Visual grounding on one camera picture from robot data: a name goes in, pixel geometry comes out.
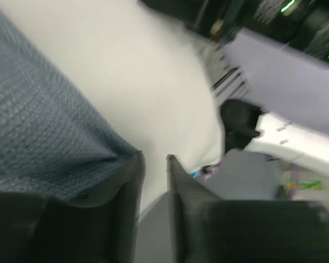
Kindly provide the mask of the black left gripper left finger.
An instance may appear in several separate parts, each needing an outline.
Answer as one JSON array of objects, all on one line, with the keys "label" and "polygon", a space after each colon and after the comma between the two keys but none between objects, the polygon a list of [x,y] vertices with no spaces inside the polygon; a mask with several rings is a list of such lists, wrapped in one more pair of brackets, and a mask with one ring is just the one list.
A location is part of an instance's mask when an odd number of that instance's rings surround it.
[{"label": "black left gripper left finger", "polygon": [[0,193],[0,262],[133,262],[144,170],[137,152],[69,201]]}]

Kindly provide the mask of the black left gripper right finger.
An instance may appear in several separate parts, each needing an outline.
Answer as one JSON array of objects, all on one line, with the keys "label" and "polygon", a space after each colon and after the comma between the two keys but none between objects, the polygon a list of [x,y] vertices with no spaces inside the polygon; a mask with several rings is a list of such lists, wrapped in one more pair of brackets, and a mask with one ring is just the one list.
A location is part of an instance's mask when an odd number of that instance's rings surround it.
[{"label": "black left gripper right finger", "polygon": [[329,262],[319,202],[224,200],[167,157],[174,262]]}]

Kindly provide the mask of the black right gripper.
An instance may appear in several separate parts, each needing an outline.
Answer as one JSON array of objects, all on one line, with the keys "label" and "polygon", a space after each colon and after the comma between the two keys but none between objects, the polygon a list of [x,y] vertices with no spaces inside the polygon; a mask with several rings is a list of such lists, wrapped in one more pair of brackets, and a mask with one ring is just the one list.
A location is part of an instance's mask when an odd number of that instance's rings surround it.
[{"label": "black right gripper", "polygon": [[232,42],[246,28],[329,62],[329,1],[143,1],[215,42]]}]

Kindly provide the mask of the blue-grey pillowcase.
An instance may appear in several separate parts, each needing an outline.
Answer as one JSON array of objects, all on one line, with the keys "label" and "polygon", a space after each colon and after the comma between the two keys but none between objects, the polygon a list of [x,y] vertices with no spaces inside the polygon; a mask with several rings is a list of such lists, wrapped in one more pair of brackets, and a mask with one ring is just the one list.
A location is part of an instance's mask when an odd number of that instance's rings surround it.
[{"label": "blue-grey pillowcase", "polygon": [[0,11],[0,192],[70,199],[135,153]]}]

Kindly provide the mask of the white pillow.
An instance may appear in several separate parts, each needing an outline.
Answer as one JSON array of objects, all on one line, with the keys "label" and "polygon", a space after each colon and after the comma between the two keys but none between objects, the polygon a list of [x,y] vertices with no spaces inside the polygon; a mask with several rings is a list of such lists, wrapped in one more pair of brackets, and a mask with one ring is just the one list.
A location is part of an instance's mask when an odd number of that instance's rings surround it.
[{"label": "white pillow", "polygon": [[167,191],[168,154],[189,172],[220,161],[211,84],[180,22],[138,1],[0,1],[0,9],[143,151],[142,212]]}]

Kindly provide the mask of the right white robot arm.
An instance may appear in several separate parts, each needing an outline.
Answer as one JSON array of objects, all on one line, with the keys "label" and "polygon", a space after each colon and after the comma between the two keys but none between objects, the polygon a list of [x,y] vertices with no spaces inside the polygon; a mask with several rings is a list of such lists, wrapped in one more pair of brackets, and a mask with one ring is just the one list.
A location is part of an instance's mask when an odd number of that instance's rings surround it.
[{"label": "right white robot arm", "polygon": [[222,153],[264,153],[329,177],[329,136],[265,109],[292,96],[293,113],[318,122],[329,102],[329,1],[146,1],[216,44],[226,74],[214,81],[224,125]]}]

